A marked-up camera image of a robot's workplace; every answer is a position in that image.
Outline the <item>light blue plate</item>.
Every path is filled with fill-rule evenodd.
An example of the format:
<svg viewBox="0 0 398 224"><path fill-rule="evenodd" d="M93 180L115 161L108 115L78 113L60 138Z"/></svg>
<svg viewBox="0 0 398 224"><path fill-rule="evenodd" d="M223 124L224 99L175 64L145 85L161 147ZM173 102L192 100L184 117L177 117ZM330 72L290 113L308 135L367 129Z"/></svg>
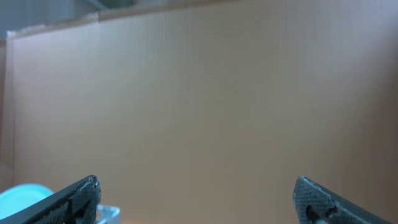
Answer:
<svg viewBox="0 0 398 224"><path fill-rule="evenodd" d="M21 184L1 193L1 219L51 196L54 192L40 184Z"/></svg>

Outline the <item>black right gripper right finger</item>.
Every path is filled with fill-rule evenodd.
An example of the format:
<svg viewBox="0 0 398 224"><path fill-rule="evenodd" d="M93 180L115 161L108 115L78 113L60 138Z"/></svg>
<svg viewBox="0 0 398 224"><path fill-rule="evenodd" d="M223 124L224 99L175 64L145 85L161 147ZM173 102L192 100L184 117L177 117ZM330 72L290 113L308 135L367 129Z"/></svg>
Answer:
<svg viewBox="0 0 398 224"><path fill-rule="evenodd" d="M305 176L296 181L293 203L300 224L389 224Z"/></svg>

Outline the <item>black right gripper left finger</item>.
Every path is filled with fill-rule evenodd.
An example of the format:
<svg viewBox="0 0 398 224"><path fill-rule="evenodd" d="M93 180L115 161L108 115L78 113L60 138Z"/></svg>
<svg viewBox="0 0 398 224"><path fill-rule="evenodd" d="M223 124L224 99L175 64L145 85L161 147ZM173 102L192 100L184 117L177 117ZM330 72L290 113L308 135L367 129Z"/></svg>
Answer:
<svg viewBox="0 0 398 224"><path fill-rule="evenodd" d="M2 219L1 224L94 224L100 201L100 182L89 175Z"/></svg>

